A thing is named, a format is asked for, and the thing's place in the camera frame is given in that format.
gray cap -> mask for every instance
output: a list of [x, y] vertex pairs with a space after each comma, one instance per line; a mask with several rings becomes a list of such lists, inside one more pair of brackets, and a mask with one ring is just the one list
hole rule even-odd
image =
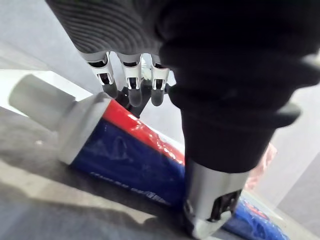
[[51, 131], [58, 130], [75, 102], [74, 96], [34, 75], [22, 78], [9, 96], [12, 107]]

robotic hand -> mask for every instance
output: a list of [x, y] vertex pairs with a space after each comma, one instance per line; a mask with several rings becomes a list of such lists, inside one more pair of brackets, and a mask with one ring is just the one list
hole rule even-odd
[[47, 0], [110, 97], [116, 52], [131, 105], [139, 106], [141, 54], [152, 55], [151, 100], [181, 109], [185, 137], [186, 230], [202, 239], [233, 213], [248, 172], [273, 133], [299, 108], [293, 92], [318, 83], [312, 54], [320, 9], [279, 0]]

black sleeve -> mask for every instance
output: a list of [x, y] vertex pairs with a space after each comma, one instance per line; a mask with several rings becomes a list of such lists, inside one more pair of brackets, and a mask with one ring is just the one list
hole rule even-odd
[[46, 0], [76, 48], [159, 54], [174, 71], [185, 156], [240, 173], [258, 163], [276, 128], [299, 109], [288, 101], [315, 85], [317, 0]]
[[299, 109], [293, 92], [315, 85], [319, 70], [305, 56], [320, 42], [316, 1], [172, 1], [155, 29], [161, 62], [176, 79], [186, 158], [208, 168], [254, 168], [276, 128]]

black rubber grip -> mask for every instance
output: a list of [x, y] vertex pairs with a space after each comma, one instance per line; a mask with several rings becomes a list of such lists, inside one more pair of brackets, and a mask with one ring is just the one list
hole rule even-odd
[[159, 42], [143, 29], [136, 5], [126, 0], [46, 0], [76, 48], [86, 54], [114, 51], [122, 54], [154, 53]]

silver metal fitting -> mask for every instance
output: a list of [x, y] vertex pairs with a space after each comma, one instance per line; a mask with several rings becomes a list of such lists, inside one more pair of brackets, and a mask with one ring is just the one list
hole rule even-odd
[[217, 231], [232, 216], [248, 174], [215, 171], [188, 159], [186, 231], [199, 240]]

